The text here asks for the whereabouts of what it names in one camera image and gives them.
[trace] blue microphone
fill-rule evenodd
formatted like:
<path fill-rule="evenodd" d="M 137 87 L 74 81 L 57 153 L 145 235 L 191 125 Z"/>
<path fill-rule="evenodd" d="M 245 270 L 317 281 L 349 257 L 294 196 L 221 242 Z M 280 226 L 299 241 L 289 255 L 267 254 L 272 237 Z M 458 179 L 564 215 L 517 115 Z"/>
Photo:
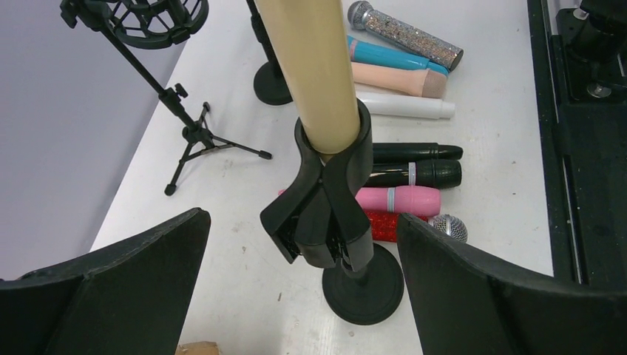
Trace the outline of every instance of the blue microphone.
<path fill-rule="evenodd" d="M 348 36 L 348 53 L 351 61 L 404 70 L 431 69 L 448 76 L 447 68 L 414 54 L 362 42 Z"/>

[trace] beige tube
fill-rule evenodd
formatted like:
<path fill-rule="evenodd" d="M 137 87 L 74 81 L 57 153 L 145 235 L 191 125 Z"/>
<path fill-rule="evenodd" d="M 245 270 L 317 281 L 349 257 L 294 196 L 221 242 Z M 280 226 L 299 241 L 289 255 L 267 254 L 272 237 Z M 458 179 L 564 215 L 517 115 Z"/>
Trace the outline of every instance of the beige tube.
<path fill-rule="evenodd" d="M 323 158 L 346 149 L 359 115 L 341 1 L 257 0 L 257 8 L 312 147 Z"/>
<path fill-rule="evenodd" d="M 356 83 L 384 87 L 420 98 L 442 98 L 447 77 L 433 70 L 402 70 L 377 65 L 352 63 Z"/>

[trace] black clamp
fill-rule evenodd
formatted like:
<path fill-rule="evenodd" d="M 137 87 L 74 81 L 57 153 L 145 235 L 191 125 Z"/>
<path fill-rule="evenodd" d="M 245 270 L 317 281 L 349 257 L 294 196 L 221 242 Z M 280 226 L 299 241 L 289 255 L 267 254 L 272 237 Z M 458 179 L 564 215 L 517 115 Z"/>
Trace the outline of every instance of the black clamp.
<path fill-rule="evenodd" d="M 370 221 L 355 200 L 373 166 L 372 129 L 366 106 L 357 100 L 357 107 L 359 135 L 326 165 L 310 145 L 300 119 L 296 122 L 300 170 L 260 215 L 263 228 L 289 263 L 302 255 L 318 268 L 333 268 L 343 260 L 358 271 L 373 257 Z"/>

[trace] peach microphone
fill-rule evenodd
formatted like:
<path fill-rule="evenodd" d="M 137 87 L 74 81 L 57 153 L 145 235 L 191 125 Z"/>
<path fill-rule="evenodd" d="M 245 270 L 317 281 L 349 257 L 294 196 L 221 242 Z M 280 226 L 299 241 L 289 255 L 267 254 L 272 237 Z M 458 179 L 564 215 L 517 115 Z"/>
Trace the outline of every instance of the peach microphone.
<path fill-rule="evenodd" d="M 356 83 L 383 87 L 421 98 L 442 98 L 447 77 L 434 70 L 403 70 L 378 65 L 351 63 Z"/>

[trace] black microphone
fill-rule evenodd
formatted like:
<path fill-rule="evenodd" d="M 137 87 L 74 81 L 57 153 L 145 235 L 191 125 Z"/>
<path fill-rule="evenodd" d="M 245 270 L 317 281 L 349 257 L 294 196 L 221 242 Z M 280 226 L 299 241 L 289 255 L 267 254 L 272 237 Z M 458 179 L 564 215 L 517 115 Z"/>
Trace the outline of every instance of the black microphone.
<path fill-rule="evenodd" d="M 461 184 L 461 164 L 456 160 L 432 159 L 407 164 L 375 164 L 365 186 L 416 185 L 449 189 Z"/>
<path fill-rule="evenodd" d="M 374 163 L 410 163 L 428 159 L 459 160 L 464 150 L 437 143 L 373 143 Z"/>

